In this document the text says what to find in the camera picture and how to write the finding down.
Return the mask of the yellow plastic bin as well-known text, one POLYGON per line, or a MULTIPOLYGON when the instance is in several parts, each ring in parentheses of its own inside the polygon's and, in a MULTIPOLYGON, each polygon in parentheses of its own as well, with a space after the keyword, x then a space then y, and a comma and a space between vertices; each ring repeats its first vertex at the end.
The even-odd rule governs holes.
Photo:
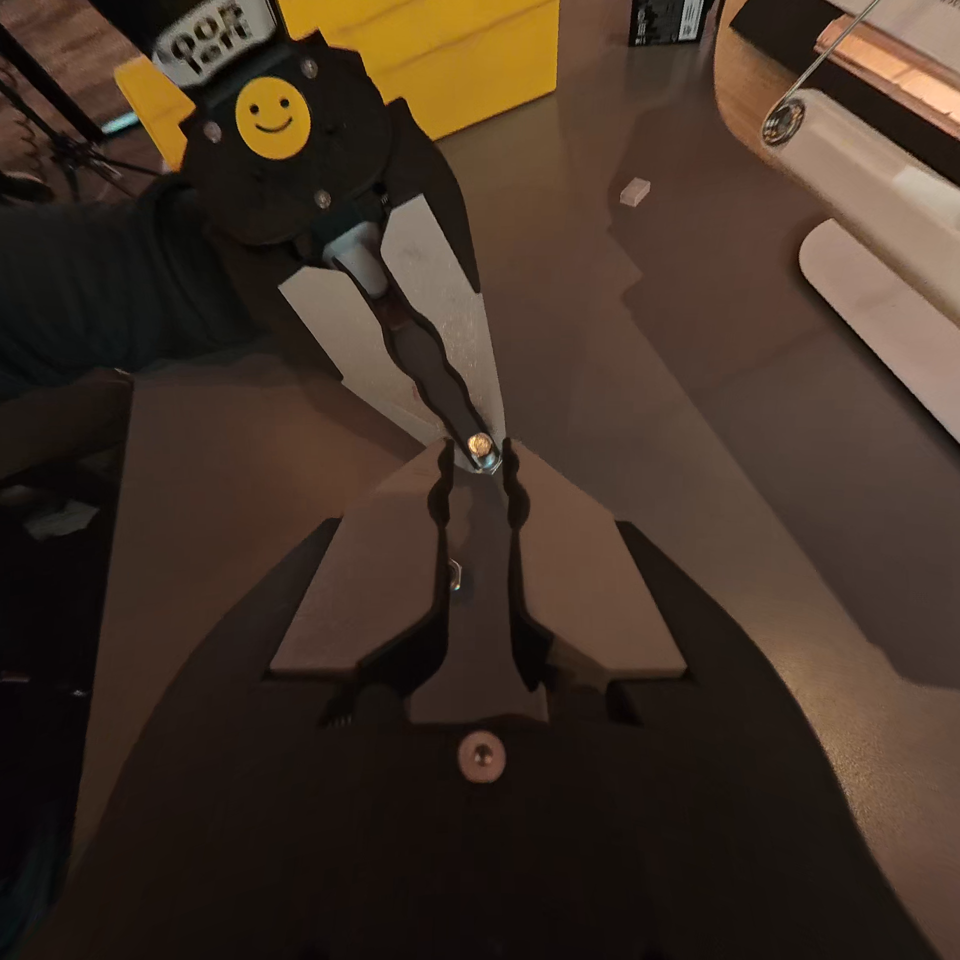
POLYGON ((279 1, 292 39, 355 51, 438 140, 551 94, 559 1, 279 1))

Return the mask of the person's left forearm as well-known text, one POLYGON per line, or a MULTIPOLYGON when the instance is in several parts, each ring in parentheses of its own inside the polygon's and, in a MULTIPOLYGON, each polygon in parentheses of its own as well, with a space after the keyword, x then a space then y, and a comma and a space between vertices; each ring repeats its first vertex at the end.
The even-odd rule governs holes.
POLYGON ((306 360, 310 338, 277 283, 228 268, 179 174, 133 199, 2 207, 2 402, 267 335, 306 360))

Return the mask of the small black box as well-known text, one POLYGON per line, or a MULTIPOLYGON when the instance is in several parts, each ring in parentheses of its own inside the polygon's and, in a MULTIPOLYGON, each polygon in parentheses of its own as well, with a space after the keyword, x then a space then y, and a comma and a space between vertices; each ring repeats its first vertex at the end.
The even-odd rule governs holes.
POLYGON ((723 2, 631 1, 630 48, 701 42, 708 21, 723 2))

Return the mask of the instruction sheet on stand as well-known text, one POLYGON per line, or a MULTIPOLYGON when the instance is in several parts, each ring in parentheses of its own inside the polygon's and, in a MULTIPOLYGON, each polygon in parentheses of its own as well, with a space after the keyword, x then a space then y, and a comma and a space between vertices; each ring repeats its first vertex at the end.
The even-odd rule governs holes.
POLYGON ((959 440, 959 69, 864 21, 878 2, 724 2, 726 126, 823 204, 800 272, 959 440))

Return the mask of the black tripod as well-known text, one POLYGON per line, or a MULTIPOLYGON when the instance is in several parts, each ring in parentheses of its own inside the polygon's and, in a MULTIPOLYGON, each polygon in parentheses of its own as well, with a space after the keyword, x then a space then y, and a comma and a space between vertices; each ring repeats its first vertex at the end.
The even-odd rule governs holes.
POLYGON ((47 166, 60 175, 66 197, 83 200, 81 175, 88 174, 105 192, 132 198, 125 175, 154 180, 161 172, 111 157, 107 148, 141 126, 132 111, 98 124, 6 27, 1 27, 2 106, 13 113, 26 145, 26 171, 2 169, 2 207, 50 205, 58 199, 47 166))

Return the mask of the printed instruction sheet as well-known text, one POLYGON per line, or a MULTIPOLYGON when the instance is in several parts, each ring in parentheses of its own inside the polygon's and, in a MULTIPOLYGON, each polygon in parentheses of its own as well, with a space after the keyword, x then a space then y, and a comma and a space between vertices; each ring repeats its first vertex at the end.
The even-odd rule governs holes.
POLYGON ((880 1, 864 21, 943 66, 959 69, 958 1, 880 1))

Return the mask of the white paper scrap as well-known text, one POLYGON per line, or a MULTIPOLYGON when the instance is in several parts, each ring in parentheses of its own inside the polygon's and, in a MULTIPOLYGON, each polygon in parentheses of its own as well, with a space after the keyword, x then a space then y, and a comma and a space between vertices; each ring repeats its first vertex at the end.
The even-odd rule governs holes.
POLYGON ((70 499, 33 511, 22 524, 34 541, 43 543, 86 531, 99 513, 96 506, 70 499))

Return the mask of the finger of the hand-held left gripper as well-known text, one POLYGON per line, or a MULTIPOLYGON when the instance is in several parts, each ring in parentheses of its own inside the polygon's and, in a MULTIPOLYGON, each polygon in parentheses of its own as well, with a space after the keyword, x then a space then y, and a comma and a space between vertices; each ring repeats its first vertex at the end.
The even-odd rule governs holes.
POLYGON ((438 333, 486 433, 501 448, 506 417, 484 297, 474 290, 425 194, 390 211, 380 255, 410 306, 438 333))
POLYGON ((482 419, 439 334, 385 267, 385 227, 354 226, 279 291, 357 398, 426 446, 450 439, 465 452, 482 419))

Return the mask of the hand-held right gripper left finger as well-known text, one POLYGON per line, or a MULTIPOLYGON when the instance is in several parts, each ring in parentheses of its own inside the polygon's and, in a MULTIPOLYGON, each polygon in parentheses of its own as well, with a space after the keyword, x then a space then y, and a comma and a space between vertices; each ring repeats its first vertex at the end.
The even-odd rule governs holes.
POLYGON ((271 662, 282 679, 411 695, 449 647, 454 446, 431 443, 346 509, 271 662))

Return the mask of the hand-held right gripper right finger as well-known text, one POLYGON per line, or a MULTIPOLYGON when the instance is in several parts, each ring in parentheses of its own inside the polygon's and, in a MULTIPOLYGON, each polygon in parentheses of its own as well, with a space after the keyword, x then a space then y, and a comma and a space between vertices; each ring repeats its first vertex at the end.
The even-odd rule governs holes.
POLYGON ((502 479, 510 649, 526 689, 682 677, 686 660, 614 515, 516 440, 505 440, 502 479))

